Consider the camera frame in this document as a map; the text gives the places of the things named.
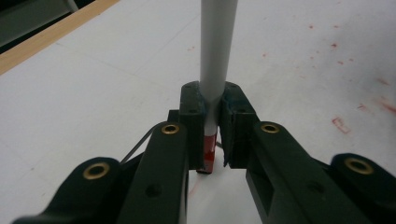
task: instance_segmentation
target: white rod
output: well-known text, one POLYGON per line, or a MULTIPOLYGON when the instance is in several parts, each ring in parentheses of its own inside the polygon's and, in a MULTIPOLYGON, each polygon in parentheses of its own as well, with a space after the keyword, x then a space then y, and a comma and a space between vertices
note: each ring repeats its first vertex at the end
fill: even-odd
POLYGON ((205 99, 205 136, 218 130, 238 0, 202 0, 200 92, 205 99))

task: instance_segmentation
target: red tip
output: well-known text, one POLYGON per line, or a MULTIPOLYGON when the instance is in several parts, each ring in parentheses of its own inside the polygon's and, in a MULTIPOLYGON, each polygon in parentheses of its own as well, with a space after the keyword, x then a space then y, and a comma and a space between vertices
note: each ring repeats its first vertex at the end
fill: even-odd
POLYGON ((200 174, 210 175, 215 163, 216 134, 204 138, 204 169, 197 170, 200 174))

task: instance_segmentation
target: wire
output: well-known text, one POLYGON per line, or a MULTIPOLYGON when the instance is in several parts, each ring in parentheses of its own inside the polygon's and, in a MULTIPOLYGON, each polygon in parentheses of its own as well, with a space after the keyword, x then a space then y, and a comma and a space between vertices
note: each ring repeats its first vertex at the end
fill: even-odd
POLYGON ((142 144, 149 138, 149 136, 152 134, 152 132, 154 132, 154 129, 156 129, 157 127, 159 127, 160 125, 163 125, 164 122, 158 123, 156 125, 154 125, 150 130, 148 130, 148 132, 142 137, 142 139, 139 140, 139 142, 136 144, 136 146, 134 146, 131 151, 128 152, 128 154, 126 154, 126 156, 124 157, 124 159, 122 159, 122 161, 120 162, 120 164, 124 164, 125 162, 127 162, 129 160, 129 158, 131 158, 134 153, 142 146, 142 144))

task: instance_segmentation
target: red marker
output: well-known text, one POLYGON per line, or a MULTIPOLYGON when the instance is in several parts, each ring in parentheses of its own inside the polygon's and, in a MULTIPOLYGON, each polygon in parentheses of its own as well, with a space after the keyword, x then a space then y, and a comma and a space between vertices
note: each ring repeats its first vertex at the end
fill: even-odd
POLYGON ((200 93, 205 99, 205 167, 211 174, 219 126, 219 103, 227 77, 237 0, 202 0, 200 93))

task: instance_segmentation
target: screw hole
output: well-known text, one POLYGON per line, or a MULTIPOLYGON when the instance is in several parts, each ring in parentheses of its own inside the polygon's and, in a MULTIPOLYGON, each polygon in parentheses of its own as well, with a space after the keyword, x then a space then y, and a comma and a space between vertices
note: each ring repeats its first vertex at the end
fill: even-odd
POLYGON ((87 169, 84 170, 83 176, 86 179, 93 180, 99 179, 105 176, 110 170, 110 166, 108 166, 105 162, 98 162, 90 165, 87 169))
POLYGON ((163 128, 162 128, 162 131, 165 134, 174 134, 174 133, 177 133, 178 130, 179 130, 178 126, 174 125, 174 124, 168 124, 168 125, 163 126, 163 128))
POLYGON ((319 183, 316 182, 316 181, 311 181, 311 182, 309 182, 308 185, 307 185, 307 187, 308 187, 311 191, 316 192, 316 193, 320 193, 320 194, 324 193, 324 191, 325 191, 325 188, 323 187, 323 185, 319 184, 319 183))
POLYGON ((370 175, 374 172, 373 167, 369 163, 356 158, 347 158, 345 160, 345 165, 350 170, 361 175, 370 175))
POLYGON ((146 188, 146 195, 151 199, 160 197, 162 193, 163 188, 159 184, 152 184, 146 188))
POLYGON ((266 133, 279 133, 279 128, 273 124, 263 124, 262 130, 266 133))

